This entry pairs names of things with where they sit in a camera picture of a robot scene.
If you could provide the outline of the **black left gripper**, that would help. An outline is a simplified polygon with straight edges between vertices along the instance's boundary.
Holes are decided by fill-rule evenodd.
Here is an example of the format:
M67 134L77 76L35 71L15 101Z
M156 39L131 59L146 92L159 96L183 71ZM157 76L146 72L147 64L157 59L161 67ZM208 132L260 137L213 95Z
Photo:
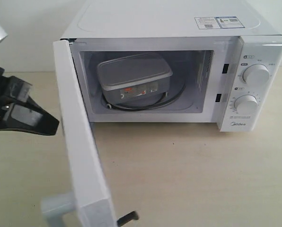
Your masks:
M35 106L26 105L32 84L15 76L4 76L0 67L0 131L18 131L43 136L56 134L59 120Z

